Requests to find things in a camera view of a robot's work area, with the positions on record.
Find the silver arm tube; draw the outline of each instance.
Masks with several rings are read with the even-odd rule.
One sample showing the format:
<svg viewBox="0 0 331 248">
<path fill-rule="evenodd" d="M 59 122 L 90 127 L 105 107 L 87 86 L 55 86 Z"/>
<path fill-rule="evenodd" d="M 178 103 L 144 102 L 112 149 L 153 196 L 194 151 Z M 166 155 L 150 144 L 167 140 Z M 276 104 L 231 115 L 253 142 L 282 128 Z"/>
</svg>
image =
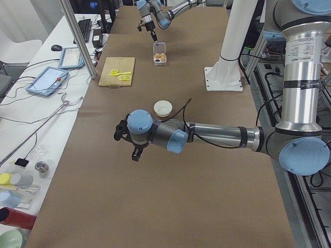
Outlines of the silver arm tube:
<svg viewBox="0 0 331 248">
<path fill-rule="evenodd" d="M 317 3 L 312 11 L 295 1 L 270 0 L 264 30 L 281 30 L 286 38 L 284 90 L 281 122 L 276 132 L 296 136 L 319 136 L 316 123 L 320 90 L 321 53 L 324 33 L 331 27 L 331 13 Z"/>
<path fill-rule="evenodd" d="M 188 0 L 183 1 L 176 6 L 172 7 L 170 10 L 167 11 L 170 20 L 174 19 L 175 17 L 179 16 L 180 14 L 184 13 L 185 11 L 196 7 L 197 5 L 201 4 L 202 0 Z"/>
<path fill-rule="evenodd" d="M 206 139 L 214 144 L 221 146 L 233 146 L 239 148 L 250 148 L 253 151 L 257 151 L 260 145 L 260 129 L 255 128 L 241 128 L 239 127 L 225 127 L 218 125 L 209 125 L 196 123 L 194 126 L 194 132 L 201 138 Z M 194 141 L 203 142 L 200 138 L 194 138 Z"/>
</svg>

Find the brown paper table covering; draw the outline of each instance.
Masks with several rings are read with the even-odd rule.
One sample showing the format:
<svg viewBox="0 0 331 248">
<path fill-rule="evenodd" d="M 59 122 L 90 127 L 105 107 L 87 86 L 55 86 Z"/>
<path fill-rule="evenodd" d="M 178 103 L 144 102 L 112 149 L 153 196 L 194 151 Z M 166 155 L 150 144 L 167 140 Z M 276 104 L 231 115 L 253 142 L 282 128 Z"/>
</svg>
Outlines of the brown paper table covering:
<svg viewBox="0 0 331 248">
<path fill-rule="evenodd" d="M 137 163 L 133 146 L 113 139 L 127 113 L 141 108 L 156 117 L 156 101 L 169 100 L 176 111 L 189 97 L 187 121 L 253 127 L 248 85 L 205 89 L 203 68 L 218 60 L 227 20 L 223 8 L 194 8 L 157 28 L 168 66 L 155 67 L 136 7 L 120 9 L 97 71 L 106 57 L 135 57 L 132 86 L 91 81 L 27 248 L 295 247 L 268 156 L 201 143 L 181 154 L 149 145 Z"/>
</svg>

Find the robotic arm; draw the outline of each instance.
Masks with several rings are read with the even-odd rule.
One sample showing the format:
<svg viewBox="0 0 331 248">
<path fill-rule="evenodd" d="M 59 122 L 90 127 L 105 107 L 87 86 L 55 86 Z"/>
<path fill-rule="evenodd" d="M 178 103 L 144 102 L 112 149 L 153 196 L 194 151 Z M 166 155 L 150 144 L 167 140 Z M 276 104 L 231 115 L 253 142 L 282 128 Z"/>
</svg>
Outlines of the robotic arm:
<svg viewBox="0 0 331 248">
<path fill-rule="evenodd" d="M 141 27 L 145 26 L 147 31 L 151 32 L 151 36 L 153 40 L 157 41 L 157 36 L 154 31 L 155 24 L 152 19 L 151 13 L 156 18 L 156 21 L 161 29 L 167 28 L 171 21 L 181 13 L 185 12 L 192 7 L 196 7 L 201 4 L 203 0 L 187 0 L 182 3 L 176 5 L 170 10 L 163 11 L 161 9 L 161 1 L 160 0 L 139 0 L 137 2 L 137 8 L 139 9 L 141 15 L 141 24 L 138 26 L 138 30 L 141 31 Z"/>
<path fill-rule="evenodd" d="M 331 27 L 331 0 L 268 0 L 265 37 L 279 31 L 287 39 L 282 119 L 274 128 L 223 127 L 153 120 L 136 110 L 116 127 L 114 138 L 134 144 L 138 160 L 149 143 L 180 153 L 186 142 L 204 141 L 222 148 L 250 148 L 279 161 L 298 175 L 311 175 L 329 161 L 328 146 L 316 123 L 320 89 L 321 46 Z"/>
</svg>

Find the wooden cutting board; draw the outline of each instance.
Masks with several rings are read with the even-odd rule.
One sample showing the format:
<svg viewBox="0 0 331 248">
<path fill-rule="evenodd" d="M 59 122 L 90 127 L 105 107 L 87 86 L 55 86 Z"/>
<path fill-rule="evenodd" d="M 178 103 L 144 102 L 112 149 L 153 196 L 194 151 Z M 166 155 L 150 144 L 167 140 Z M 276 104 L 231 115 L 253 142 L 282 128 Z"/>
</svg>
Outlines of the wooden cutting board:
<svg viewBox="0 0 331 248">
<path fill-rule="evenodd" d="M 134 57 L 108 57 L 104 63 L 99 86 L 104 87 L 122 87 L 131 86 L 134 69 Z M 131 71 L 130 81 L 121 81 L 118 76 L 109 76 L 112 69 L 118 69 L 119 72 Z"/>
</svg>

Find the gray chair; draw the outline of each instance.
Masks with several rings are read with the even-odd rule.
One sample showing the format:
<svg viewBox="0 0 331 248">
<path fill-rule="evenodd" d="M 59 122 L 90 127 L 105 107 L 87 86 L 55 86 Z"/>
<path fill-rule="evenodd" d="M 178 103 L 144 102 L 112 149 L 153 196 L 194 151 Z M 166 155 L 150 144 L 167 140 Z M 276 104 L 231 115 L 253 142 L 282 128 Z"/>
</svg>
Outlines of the gray chair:
<svg viewBox="0 0 331 248">
<path fill-rule="evenodd" d="M 0 75 L 0 102 L 5 98 L 6 93 L 12 86 L 12 78 L 6 75 Z"/>
</svg>

